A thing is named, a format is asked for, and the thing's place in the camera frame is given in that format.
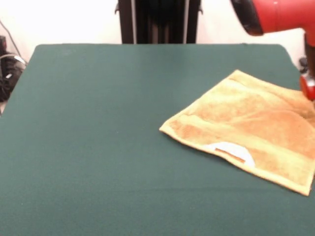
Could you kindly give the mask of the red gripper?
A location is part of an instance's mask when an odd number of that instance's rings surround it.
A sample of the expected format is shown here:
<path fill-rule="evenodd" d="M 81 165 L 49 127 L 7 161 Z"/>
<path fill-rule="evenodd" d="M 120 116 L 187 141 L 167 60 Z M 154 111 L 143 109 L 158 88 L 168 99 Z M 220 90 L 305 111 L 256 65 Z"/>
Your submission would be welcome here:
<path fill-rule="evenodd" d="M 300 79 L 300 88 L 304 96 L 310 100 L 315 100 L 315 78 L 310 74 L 301 75 Z"/>

